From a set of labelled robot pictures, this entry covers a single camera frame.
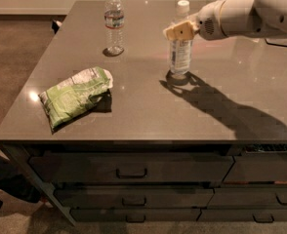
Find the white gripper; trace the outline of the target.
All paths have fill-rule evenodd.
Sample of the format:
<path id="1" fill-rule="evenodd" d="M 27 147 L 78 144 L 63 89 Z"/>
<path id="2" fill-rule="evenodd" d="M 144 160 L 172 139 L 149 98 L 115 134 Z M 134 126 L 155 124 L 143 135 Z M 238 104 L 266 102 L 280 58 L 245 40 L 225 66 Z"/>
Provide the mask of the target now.
<path id="1" fill-rule="evenodd" d="M 167 40 L 192 40 L 197 32 L 203 39 L 222 40 L 226 38 L 221 26 L 222 8 L 226 0 L 217 0 L 205 5 L 190 20 L 180 21 L 163 30 Z"/>

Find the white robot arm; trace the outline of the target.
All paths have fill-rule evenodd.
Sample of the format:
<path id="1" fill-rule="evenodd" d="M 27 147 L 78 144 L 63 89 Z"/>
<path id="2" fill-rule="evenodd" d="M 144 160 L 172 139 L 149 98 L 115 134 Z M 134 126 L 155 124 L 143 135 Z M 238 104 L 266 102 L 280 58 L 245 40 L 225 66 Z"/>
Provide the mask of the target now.
<path id="1" fill-rule="evenodd" d="M 217 0 L 163 30 L 167 40 L 287 38 L 287 0 Z"/>

